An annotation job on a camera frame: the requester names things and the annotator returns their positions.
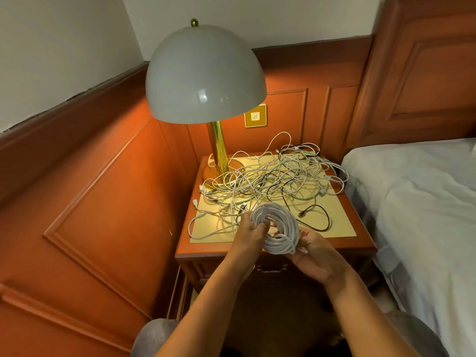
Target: forearm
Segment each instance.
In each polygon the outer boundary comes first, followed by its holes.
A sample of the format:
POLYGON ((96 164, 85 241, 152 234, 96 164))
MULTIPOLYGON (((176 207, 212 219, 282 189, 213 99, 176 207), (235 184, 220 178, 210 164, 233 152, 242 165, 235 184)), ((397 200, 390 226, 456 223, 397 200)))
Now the forearm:
POLYGON ((354 270, 326 288, 354 357, 418 357, 378 308, 354 270))
POLYGON ((156 357, 218 356, 242 279, 225 258, 156 357))

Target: floor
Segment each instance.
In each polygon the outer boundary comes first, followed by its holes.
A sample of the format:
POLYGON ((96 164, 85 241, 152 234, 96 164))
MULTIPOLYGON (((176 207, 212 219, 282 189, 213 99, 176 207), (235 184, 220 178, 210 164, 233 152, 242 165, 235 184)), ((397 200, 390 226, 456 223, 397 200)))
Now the floor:
MULTIPOLYGON (((363 280, 385 313, 398 309, 379 271, 363 280)), ((244 284, 230 320, 225 345, 246 357, 302 356, 319 343, 335 343, 341 330, 318 284, 244 284)))

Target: person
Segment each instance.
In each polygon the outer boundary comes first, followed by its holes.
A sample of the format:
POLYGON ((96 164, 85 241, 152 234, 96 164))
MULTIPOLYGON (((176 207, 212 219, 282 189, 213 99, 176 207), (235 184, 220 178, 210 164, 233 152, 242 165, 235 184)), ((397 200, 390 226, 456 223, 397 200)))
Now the person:
MULTIPOLYGON (((253 226, 250 212, 244 213, 229 252, 185 317, 178 325, 175 320, 149 322, 136 338, 131 356, 220 356, 238 290, 253 270, 269 228, 268 220, 253 226)), ((416 349, 422 357, 447 356, 438 337, 419 319, 405 314, 400 316, 401 325, 410 325, 417 333, 404 338, 355 270, 320 234, 301 230, 298 248, 288 257, 324 286, 353 357, 418 357, 416 349)))

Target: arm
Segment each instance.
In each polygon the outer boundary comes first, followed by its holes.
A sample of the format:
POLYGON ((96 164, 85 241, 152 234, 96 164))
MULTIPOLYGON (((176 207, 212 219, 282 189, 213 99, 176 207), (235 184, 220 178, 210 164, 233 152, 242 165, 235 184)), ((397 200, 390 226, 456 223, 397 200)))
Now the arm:
POLYGON ((316 232, 302 230, 299 243, 307 253, 297 250, 289 258, 324 285, 354 357, 419 357, 329 242, 316 232))
POLYGON ((241 216, 240 227, 227 256, 156 357, 220 354, 238 290, 253 270, 269 230, 268 221, 254 228, 249 215, 241 216))

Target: hand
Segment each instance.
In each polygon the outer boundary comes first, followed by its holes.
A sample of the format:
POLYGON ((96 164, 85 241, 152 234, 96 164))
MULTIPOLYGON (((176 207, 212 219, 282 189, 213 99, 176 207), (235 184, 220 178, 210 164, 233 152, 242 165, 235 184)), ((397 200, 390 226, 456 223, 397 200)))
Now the hand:
POLYGON ((270 222, 265 220, 255 227, 249 216, 251 212, 241 215, 240 225, 235 234, 235 239, 225 260, 231 264, 243 280, 245 280, 255 267, 255 262, 263 249, 265 235, 269 231, 270 222))
POLYGON ((294 254, 287 257, 304 274, 321 282, 329 293, 340 290, 346 279, 348 272, 352 273, 352 267, 337 252, 333 246, 319 233, 311 230, 301 229, 298 248, 303 247, 307 253, 296 249, 294 254))

